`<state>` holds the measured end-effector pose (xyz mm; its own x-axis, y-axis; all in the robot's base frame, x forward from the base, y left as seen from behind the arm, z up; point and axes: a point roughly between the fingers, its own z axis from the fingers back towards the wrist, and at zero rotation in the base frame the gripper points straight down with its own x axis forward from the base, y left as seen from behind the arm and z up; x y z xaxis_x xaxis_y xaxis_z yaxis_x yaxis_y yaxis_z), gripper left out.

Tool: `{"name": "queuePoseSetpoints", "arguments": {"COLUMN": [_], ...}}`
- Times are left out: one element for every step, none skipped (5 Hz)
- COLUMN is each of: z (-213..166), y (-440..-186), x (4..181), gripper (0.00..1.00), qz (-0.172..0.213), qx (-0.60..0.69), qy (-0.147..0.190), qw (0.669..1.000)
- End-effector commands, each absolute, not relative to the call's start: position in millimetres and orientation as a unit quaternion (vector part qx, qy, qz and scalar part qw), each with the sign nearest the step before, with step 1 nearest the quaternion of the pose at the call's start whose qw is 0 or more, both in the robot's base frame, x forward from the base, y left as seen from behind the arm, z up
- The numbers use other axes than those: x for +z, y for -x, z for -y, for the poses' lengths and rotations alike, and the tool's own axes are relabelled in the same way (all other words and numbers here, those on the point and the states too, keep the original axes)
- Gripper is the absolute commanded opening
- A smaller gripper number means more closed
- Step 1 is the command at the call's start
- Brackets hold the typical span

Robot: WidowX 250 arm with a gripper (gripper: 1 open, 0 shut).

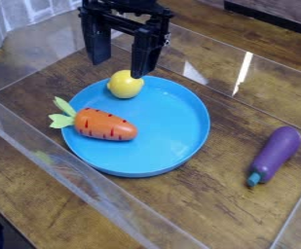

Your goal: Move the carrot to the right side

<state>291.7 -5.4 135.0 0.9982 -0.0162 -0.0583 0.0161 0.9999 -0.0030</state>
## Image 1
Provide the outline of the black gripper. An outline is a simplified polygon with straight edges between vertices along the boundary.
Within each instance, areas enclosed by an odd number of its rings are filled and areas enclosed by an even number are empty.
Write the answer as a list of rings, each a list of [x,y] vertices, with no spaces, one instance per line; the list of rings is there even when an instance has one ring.
[[[170,42],[173,11],[158,0],[82,0],[83,41],[94,65],[111,57],[111,29],[134,35],[130,74],[142,78],[157,66],[162,47]]]

